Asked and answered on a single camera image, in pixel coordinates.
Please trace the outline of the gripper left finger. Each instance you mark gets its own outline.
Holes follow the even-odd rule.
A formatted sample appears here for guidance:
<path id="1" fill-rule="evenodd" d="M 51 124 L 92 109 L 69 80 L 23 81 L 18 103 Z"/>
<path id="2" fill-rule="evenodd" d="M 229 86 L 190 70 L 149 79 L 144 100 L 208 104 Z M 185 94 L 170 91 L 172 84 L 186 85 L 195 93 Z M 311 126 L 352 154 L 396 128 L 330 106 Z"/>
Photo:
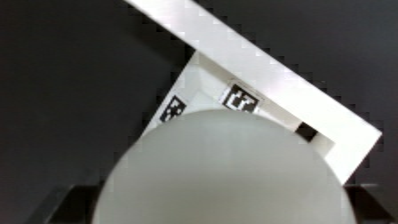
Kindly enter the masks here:
<path id="1" fill-rule="evenodd" d="M 51 191 L 37 208 L 37 224 L 90 224 L 103 184 L 69 185 Z"/>

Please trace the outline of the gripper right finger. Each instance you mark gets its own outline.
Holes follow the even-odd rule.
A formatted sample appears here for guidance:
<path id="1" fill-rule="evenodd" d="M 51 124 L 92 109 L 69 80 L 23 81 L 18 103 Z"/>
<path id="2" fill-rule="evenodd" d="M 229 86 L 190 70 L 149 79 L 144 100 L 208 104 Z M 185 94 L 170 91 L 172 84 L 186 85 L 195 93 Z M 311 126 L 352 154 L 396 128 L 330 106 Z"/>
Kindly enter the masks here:
<path id="1" fill-rule="evenodd" d="M 378 200 L 378 185 L 346 184 L 345 191 L 352 203 L 357 224 L 398 224 L 398 218 Z"/>

